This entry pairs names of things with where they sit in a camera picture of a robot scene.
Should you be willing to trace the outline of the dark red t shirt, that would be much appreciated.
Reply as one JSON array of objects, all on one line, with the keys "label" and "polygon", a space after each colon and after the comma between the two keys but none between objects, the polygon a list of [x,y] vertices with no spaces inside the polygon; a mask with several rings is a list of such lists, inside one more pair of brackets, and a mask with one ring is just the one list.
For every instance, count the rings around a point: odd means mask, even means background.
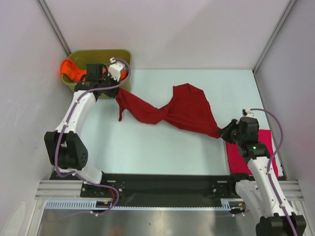
[{"label": "dark red t shirt", "polygon": [[204,91],[190,84],[174,86],[171,100],[161,108],[154,107],[124,89],[119,90],[116,101],[119,105],[119,121],[123,118],[124,110],[128,110],[141,123],[158,124],[165,121],[182,130],[216,139],[220,137],[220,128]]}]

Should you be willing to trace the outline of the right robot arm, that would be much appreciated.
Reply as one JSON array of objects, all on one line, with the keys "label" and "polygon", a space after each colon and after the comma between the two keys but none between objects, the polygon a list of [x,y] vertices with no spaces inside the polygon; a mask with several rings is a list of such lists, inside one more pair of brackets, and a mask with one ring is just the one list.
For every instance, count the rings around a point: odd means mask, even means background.
[{"label": "right robot arm", "polygon": [[307,223],[294,212],[272,167],[267,146],[259,142],[259,123],[251,116],[241,117],[220,131],[220,137],[236,144],[254,180],[234,180],[227,185],[232,197],[241,197],[252,214],[258,236],[301,236]]}]

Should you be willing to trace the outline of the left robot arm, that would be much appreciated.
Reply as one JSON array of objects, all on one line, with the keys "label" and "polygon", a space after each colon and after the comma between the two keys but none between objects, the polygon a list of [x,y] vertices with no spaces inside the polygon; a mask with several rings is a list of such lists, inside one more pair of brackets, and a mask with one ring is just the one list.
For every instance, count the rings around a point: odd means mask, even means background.
[{"label": "left robot arm", "polygon": [[73,99],[66,115],[54,131],[44,135],[44,142],[51,164],[60,177],[80,176],[91,182],[97,196],[108,193],[109,185],[101,180],[102,172],[89,161],[89,153],[80,138],[89,111],[102,94],[115,97],[126,66],[112,60],[108,66],[101,63],[87,64],[87,73],[74,87]]}]

